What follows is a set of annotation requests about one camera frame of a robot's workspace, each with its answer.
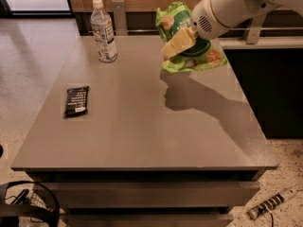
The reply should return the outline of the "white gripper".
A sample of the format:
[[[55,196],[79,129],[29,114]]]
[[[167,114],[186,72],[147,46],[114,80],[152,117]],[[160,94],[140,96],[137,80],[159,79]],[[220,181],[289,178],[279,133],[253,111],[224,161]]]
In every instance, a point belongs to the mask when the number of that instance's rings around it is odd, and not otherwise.
[[[220,37],[237,23],[235,0],[202,0],[192,11],[191,19],[197,32],[182,27],[161,49],[165,60],[190,49],[196,44],[197,33],[206,40]]]

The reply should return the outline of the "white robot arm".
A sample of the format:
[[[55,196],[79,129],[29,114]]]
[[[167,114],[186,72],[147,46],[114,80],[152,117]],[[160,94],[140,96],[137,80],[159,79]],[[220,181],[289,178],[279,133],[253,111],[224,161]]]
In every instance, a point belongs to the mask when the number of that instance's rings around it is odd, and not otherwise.
[[[162,48],[165,60],[190,49],[197,37],[212,40],[238,24],[282,6],[303,15],[303,0],[202,0],[192,10],[189,28],[181,28]]]

